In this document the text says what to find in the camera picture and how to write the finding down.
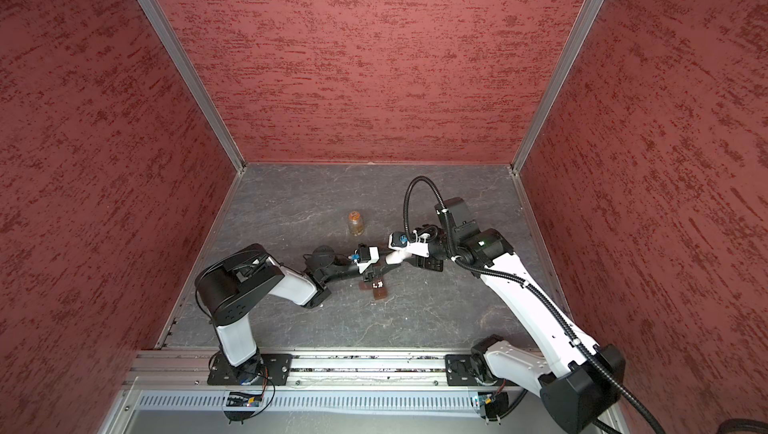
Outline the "red weekly pill organizer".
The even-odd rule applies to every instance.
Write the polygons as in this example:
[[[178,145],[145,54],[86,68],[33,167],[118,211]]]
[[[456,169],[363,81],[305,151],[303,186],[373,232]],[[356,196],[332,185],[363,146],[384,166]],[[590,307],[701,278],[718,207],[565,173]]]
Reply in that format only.
[[[374,301],[384,300],[388,297],[388,289],[383,278],[376,278],[371,281],[360,281],[359,289],[370,292]]]

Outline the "small white pill bottle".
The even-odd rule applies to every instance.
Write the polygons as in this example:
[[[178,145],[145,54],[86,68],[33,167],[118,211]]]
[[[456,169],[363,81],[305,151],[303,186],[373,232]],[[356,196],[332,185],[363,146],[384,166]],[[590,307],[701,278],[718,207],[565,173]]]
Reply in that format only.
[[[387,265],[398,265],[411,256],[412,254],[407,250],[393,250],[385,256],[384,260]]]

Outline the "clear pill bottle gold lid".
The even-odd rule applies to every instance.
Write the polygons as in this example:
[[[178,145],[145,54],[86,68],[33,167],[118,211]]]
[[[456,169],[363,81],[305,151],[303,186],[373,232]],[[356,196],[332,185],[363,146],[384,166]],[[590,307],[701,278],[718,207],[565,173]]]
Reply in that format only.
[[[361,236],[365,230],[365,223],[362,214],[358,211],[352,211],[347,216],[348,230],[353,236]]]

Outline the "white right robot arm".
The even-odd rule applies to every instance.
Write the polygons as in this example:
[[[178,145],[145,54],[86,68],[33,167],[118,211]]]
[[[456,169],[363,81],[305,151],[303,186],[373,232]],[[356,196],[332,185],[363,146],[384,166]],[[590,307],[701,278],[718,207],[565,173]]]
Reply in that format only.
[[[506,304],[539,349],[531,354],[490,336],[473,349],[482,370],[539,397],[566,433],[581,433],[590,426],[615,432],[601,417],[621,397],[624,356],[611,345],[600,346],[571,321],[497,230],[473,232],[456,241],[426,226],[411,235],[392,235],[391,244],[419,259],[451,260],[469,270]]]

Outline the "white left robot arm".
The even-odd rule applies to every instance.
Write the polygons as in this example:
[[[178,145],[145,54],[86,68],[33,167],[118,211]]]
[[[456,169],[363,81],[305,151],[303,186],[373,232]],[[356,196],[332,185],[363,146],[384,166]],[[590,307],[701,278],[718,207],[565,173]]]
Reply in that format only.
[[[245,366],[259,355],[249,315],[265,297],[274,296],[313,309],[330,296],[330,283],[357,279],[374,286],[401,265],[388,259],[378,247],[365,244],[349,255],[320,246],[306,254],[304,262],[305,268],[299,272],[255,243],[197,275],[198,306],[215,328],[220,353],[231,367]]]

